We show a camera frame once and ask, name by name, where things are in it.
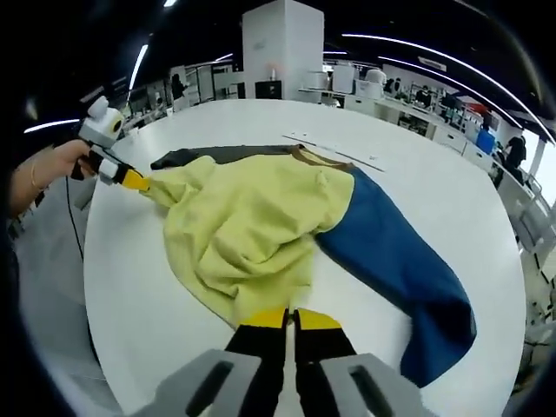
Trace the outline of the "person's left hand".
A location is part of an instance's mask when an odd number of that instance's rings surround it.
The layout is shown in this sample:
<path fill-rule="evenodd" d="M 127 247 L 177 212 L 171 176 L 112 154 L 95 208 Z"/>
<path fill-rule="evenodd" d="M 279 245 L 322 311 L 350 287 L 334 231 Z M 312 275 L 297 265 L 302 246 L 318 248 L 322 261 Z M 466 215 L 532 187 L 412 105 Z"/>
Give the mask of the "person's left hand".
<path fill-rule="evenodd" d="M 76 165 L 84 177 L 94 176 L 93 169 L 84 160 L 89 151 L 90 146 L 79 139 L 48 149 L 36 162 L 35 179 L 51 183 L 57 178 L 71 175 Z"/>

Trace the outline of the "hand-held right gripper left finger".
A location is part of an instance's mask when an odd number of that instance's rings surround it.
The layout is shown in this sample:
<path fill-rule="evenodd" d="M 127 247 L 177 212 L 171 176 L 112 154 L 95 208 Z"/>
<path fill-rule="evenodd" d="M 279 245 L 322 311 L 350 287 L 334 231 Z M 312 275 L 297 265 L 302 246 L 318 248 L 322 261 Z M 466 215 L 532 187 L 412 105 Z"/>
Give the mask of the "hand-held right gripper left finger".
<path fill-rule="evenodd" d="M 164 379 L 136 416 L 273 416 L 284 382 L 289 311 L 243 321 L 224 349 L 209 349 Z"/>

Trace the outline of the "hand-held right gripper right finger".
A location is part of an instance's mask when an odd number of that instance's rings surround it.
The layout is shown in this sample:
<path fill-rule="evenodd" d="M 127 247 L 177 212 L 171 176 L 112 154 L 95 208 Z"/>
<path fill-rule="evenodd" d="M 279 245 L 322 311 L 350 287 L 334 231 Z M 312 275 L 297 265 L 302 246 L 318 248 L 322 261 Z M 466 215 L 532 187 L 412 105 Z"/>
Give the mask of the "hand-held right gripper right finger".
<path fill-rule="evenodd" d="M 357 354 L 341 324 L 295 310 L 295 384 L 306 416 L 422 416 L 420 390 L 373 354 Z"/>

